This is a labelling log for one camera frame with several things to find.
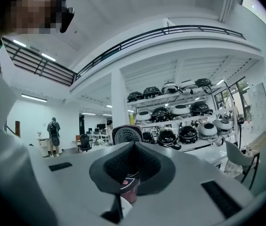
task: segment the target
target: person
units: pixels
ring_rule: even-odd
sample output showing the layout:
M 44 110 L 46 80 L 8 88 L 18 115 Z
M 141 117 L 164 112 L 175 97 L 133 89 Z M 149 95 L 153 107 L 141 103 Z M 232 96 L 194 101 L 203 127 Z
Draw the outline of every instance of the person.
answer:
M 60 126 L 58 124 L 58 122 L 56 121 L 55 117 L 52 117 L 51 122 L 49 122 L 48 126 L 47 126 L 47 131 L 49 132 L 49 138 L 50 138 L 50 157 L 54 157 L 53 156 L 53 142 L 52 140 L 55 139 L 55 137 L 59 138 L 59 130 L 60 130 Z M 56 145 L 56 156 L 59 156 L 59 145 Z
M 106 125 L 107 125 L 106 133 L 108 135 L 109 144 L 111 145 L 111 144 L 113 144 L 113 137 L 112 137 L 113 121 L 112 120 L 108 120 Z
M 57 23 L 62 23 L 65 1 L 0 0 L 0 48 L 4 35 L 49 32 Z

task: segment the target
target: black metal railing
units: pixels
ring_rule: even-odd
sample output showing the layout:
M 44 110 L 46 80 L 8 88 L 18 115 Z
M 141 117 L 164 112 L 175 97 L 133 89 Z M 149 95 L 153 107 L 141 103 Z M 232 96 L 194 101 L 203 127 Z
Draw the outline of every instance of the black metal railing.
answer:
M 77 74 L 72 70 L 6 38 L 2 40 L 15 66 L 66 86 L 71 86 L 76 80 Z
M 179 25 L 179 26 L 171 26 L 171 27 L 164 27 L 164 28 L 158 28 L 154 29 L 139 35 L 136 35 L 134 37 L 131 37 L 112 48 L 108 49 L 106 52 L 102 53 L 101 55 L 97 56 L 95 59 L 93 59 L 90 63 L 88 63 L 85 67 L 83 67 L 78 73 L 76 79 L 79 79 L 84 73 L 86 73 L 88 70 L 93 68 L 98 63 L 104 61 L 108 57 L 110 57 L 113 54 L 118 53 L 119 51 L 128 48 L 132 45 L 138 44 L 140 42 L 143 42 L 145 40 L 157 38 L 160 36 L 165 36 L 168 34 L 174 34 L 174 33 L 181 33 L 181 32 L 214 32 L 214 33 L 221 33 L 226 34 L 234 37 L 238 37 L 240 39 L 244 39 L 243 35 L 239 32 L 235 32 L 226 28 L 219 28 L 219 27 L 213 27 L 213 26 L 205 26 L 205 25 Z

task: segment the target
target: fluorescent light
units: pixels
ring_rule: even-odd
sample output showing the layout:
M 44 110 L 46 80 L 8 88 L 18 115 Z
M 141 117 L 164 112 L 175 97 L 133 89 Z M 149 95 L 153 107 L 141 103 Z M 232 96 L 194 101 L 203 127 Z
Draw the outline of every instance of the fluorescent light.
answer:
M 45 58 L 51 59 L 52 61 L 55 61 L 54 58 L 52 58 L 52 57 L 50 57 L 50 56 L 48 56 L 48 55 L 45 55 L 45 54 L 43 54 L 43 53 L 42 53 L 42 56 L 44 56 Z
M 86 113 L 86 112 L 82 112 L 82 114 L 84 114 L 84 115 L 96 115 L 96 114 L 93 114 L 93 113 Z
M 16 44 L 18 44 L 18 45 L 21 45 L 21 46 L 23 46 L 24 48 L 26 47 L 26 44 L 21 43 L 21 42 L 19 42 L 19 41 L 17 41 L 17 40 L 14 40 L 14 43 L 16 43 Z
M 219 83 L 217 83 L 217 85 L 219 85 L 219 84 L 223 83 L 223 81 L 224 81 L 224 80 L 221 80 Z
M 40 98 L 37 98 L 37 97 L 28 96 L 28 95 L 24 95 L 24 94 L 22 94 L 22 97 L 28 98 L 28 99 L 32 99 L 32 100 L 38 100 L 38 101 L 42 101 L 42 102 L 47 102 L 47 100 L 45 100 L 45 99 L 40 99 Z

